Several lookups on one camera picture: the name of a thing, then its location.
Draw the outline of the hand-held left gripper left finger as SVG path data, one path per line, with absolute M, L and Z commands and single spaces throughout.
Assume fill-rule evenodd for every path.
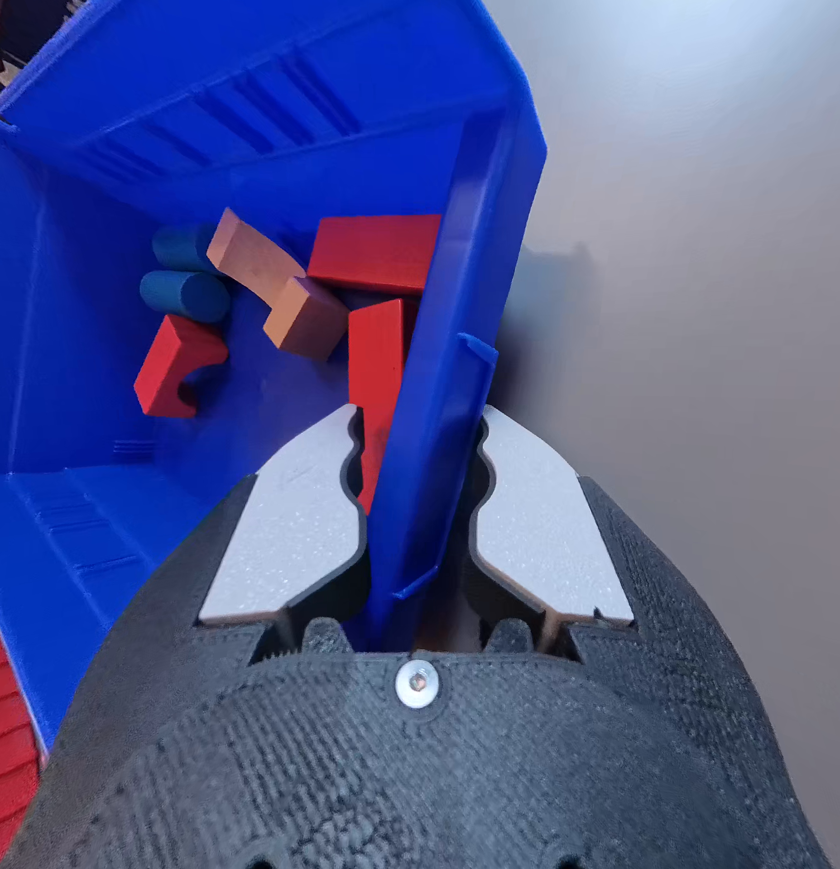
M 359 616 L 371 591 L 361 487 L 363 416 L 344 404 L 276 450 L 253 476 L 198 621 L 262 627 L 250 662 L 299 651 L 318 618 Z

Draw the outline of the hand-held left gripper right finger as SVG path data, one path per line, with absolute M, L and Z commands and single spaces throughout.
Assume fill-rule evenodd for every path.
M 567 625 L 632 625 L 631 604 L 580 476 L 541 437 L 487 405 L 476 447 L 462 587 L 489 628 L 528 626 L 551 652 Z

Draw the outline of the red wooden plank block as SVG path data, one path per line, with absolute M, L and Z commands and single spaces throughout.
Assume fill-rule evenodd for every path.
M 327 216 L 317 229 L 307 276 L 339 288 L 420 297 L 442 216 Z
M 349 315 L 349 401 L 362 410 L 362 489 L 367 516 L 381 472 L 394 410 L 419 310 L 416 301 L 392 299 Z

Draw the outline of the red wooden arch block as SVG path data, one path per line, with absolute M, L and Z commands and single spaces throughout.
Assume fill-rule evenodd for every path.
M 216 326 L 166 314 L 134 382 L 143 413 L 173 419 L 196 417 L 197 395 L 186 378 L 228 358 L 228 347 Z

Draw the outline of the natural wood arch block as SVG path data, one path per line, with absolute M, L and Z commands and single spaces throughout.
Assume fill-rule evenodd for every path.
M 281 351 L 325 361 L 348 330 L 349 310 L 274 241 L 224 209 L 206 255 L 269 307 L 263 331 Z

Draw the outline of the blue wooden cylinder block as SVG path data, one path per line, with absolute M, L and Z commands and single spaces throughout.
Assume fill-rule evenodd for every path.
M 153 235 L 156 261 L 165 269 L 220 274 L 208 258 L 208 246 L 216 233 L 214 223 L 161 226 Z
M 232 300 L 224 283 L 196 271 L 155 270 L 140 281 L 140 296 L 154 311 L 202 324 L 217 324 L 230 313 Z

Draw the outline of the blue plastic bin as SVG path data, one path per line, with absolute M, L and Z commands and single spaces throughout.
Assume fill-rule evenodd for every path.
M 346 351 L 282 353 L 241 288 L 197 417 L 143 414 L 154 232 L 226 208 L 303 266 L 324 218 L 442 217 L 349 634 L 407 650 L 547 153 L 482 2 L 88 2 L 0 112 L 0 634 L 40 742 L 153 570 L 348 400 Z

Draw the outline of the red plastic bin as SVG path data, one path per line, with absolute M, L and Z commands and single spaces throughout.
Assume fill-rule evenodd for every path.
M 34 727 L 0 636 L 0 861 L 40 783 Z

